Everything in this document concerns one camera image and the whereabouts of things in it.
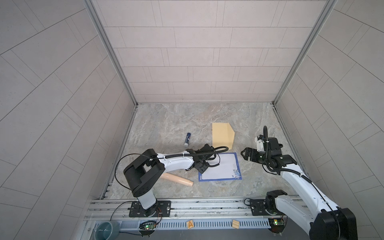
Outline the white letter blue border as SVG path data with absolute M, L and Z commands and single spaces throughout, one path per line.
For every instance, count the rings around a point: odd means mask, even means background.
M 217 165 L 203 173 L 199 173 L 199 182 L 242 180 L 239 161 L 236 153 L 222 153 L 211 161 L 210 165 Z

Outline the yellow paper envelope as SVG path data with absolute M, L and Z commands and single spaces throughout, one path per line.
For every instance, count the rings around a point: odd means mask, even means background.
M 213 147 L 233 148 L 235 132 L 229 123 L 212 123 Z

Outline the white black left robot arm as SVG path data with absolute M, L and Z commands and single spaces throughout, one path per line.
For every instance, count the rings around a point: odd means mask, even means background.
M 227 150 L 227 147 L 214 148 L 208 144 L 199 150 L 187 149 L 176 154 L 160 154 L 154 149 L 148 149 L 130 163 L 123 174 L 133 197 L 139 201 L 141 209 L 153 212 L 158 207 L 153 186 L 162 174 L 190 169 L 197 169 L 203 174 L 208 168 L 218 166 L 218 164 L 209 164 L 209 161 Z

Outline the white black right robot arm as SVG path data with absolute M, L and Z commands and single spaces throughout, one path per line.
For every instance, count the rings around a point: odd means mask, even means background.
M 297 204 L 282 190 L 270 191 L 266 195 L 266 212 L 286 215 L 300 226 L 311 240 L 356 240 L 357 220 L 348 208 L 342 209 L 328 198 L 310 180 L 297 161 L 282 153 L 283 145 L 276 138 L 260 135 L 256 149 L 245 148 L 241 155 L 246 161 L 261 164 L 268 172 L 285 179 L 306 204 Z

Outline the wooden letter block A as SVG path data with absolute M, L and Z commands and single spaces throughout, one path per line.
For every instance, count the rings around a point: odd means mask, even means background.
M 187 229 L 189 230 L 189 229 L 192 229 L 192 228 L 194 228 L 195 227 L 195 225 L 194 225 L 194 221 L 193 220 L 189 220 L 189 221 L 187 221 Z

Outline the blue glue stick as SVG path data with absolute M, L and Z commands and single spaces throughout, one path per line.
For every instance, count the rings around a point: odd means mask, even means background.
M 185 147 L 188 147 L 188 146 L 189 146 L 190 138 L 191 138 L 191 133 L 187 133 L 187 135 L 186 135 L 186 139 L 185 139 L 185 142 L 184 142 L 184 146 L 185 146 Z

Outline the beige wooden cylinder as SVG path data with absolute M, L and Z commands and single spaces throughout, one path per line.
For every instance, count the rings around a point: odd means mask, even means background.
M 188 186 L 188 187 L 192 187 L 194 184 L 194 182 L 192 182 L 188 179 L 185 179 L 185 178 L 182 178 L 182 177 L 179 177 L 176 175 L 172 175 L 169 173 L 163 173 L 160 178 L 174 182 L 174 183 L 182 184 L 182 185 Z

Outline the plain wooden block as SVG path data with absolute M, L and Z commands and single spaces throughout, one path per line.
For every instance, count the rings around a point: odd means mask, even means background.
M 237 220 L 232 221 L 232 228 L 239 229 L 240 228 L 240 222 Z

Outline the right green circuit board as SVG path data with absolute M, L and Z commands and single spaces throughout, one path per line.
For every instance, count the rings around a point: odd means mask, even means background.
M 270 231 L 274 234 L 282 234 L 284 229 L 286 228 L 286 223 L 283 219 L 269 219 Z

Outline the green circuit board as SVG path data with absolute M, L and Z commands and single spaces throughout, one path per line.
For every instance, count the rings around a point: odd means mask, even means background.
M 283 219 L 269 219 L 270 231 L 274 234 L 282 234 L 284 229 L 286 228 L 286 223 Z
M 146 221 L 139 225 L 138 230 L 142 236 L 150 236 L 152 233 L 155 232 L 156 227 L 156 221 Z

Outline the left green circuit board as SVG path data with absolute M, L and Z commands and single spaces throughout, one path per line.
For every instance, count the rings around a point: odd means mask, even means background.
M 156 221 L 146 221 L 139 225 L 138 230 L 142 236 L 150 236 L 152 233 L 155 232 L 156 227 Z

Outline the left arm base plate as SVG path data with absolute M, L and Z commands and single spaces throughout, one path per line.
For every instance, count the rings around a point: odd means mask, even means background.
M 169 217 L 171 201 L 157 201 L 152 207 L 144 209 L 139 201 L 134 201 L 130 208 L 130 218 L 150 218 L 162 215 Z

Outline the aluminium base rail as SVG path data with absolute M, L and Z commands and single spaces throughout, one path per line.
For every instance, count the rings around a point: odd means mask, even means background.
M 297 204 L 305 207 L 306 204 L 299 196 L 289 196 Z M 88 211 L 82 222 L 82 231 L 79 236 L 90 239 L 94 236 L 96 227 L 106 221 L 117 221 L 120 224 L 120 233 L 133 233 L 142 236 L 138 230 L 139 225 L 146 221 L 156 221 L 155 231 L 188 230 L 187 221 L 193 220 L 195 227 L 190 230 L 229 230 L 232 221 L 240 222 L 243 229 L 270 229 L 269 219 L 283 219 L 294 222 L 286 215 L 282 216 L 252 216 L 248 205 L 250 199 L 264 200 L 262 197 L 251 198 L 196 198 L 196 199 L 164 199 L 171 201 L 169 217 L 130 218 L 130 208 L 133 200 L 95 200 L 90 203 Z

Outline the aluminium corner post right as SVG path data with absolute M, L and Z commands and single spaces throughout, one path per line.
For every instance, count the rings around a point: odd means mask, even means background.
M 279 92 L 277 93 L 277 96 L 272 101 L 272 104 L 276 106 L 278 102 L 281 100 L 284 92 L 288 88 L 288 85 L 290 84 L 291 80 L 295 76 L 297 70 L 299 69 L 300 65 L 302 64 L 304 58 L 308 54 L 308 51 L 310 50 L 311 46 L 315 42 L 317 36 L 319 35 L 321 29 L 323 28 L 325 22 L 327 21 L 329 15 L 331 14 L 332 10 L 334 9 L 335 4 L 337 3 L 337 0 L 328 0 L 326 1 L 326 4 L 324 5 L 318 19 L 315 22 L 315 25 L 313 26 L 312 30 L 310 31 L 310 34 L 305 41 L 305 44 L 303 45 L 301 51 L 299 52 L 298 57 L 296 58 L 293 66 L 291 67 L 289 73 L 286 76 L 286 79 L 284 80 Z

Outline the aluminium corner post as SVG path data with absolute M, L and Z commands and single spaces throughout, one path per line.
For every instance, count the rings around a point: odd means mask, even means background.
M 324 5 L 318 19 L 315 22 L 315 25 L 313 26 L 312 30 L 310 31 L 310 34 L 305 41 L 305 44 L 303 45 L 301 51 L 299 52 L 298 57 L 296 58 L 293 66 L 291 67 L 289 73 L 286 76 L 286 79 L 284 80 L 279 92 L 277 93 L 277 96 L 272 101 L 272 104 L 276 106 L 278 102 L 281 100 L 284 92 L 288 88 L 288 85 L 290 84 L 291 80 L 295 76 L 297 70 L 299 69 L 300 65 L 302 64 L 304 58 L 308 54 L 308 51 L 310 50 L 311 46 L 315 42 L 317 36 L 319 35 L 321 29 L 323 28 L 325 22 L 327 21 L 329 15 L 331 14 L 332 10 L 334 9 L 335 4 L 337 3 L 337 0 L 328 0 L 326 1 L 326 4 Z
M 101 42 L 104 45 L 115 70 L 117 71 L 117 74 L 121 78 L 121 80 L 122 80 L 125 88 L 127 89 L 128 94 L 129 94 L 131 100 L 133 101 L 134 105 L 137 106 L 138 102 L 137 102 L 137 100 L 133 94 L 132 89 L 129 86 L 127 78 L 123 72 L 123 69 L 119 63 L 117 55 L 116 55 L 116 53 L 115 53 L 115 51 L 111 45 L 111 42 L 107 36 L 107 32 L 105 31 L 105 28 L 104 28 L 98 14 L 97 14 L 97 11 L 96 11 L 96 8 L 95 8 L 93 2 L 90 0 L 84 0 L 84 5 L 85 5 L 85 8 L 87 9 L 87 11 L 90 15 L 90 18 L 91 18 L 91 20 L 92 20 L 92 22 L 96 28 L 96 31 L 98 32 L 98 34 L 100 36 Z

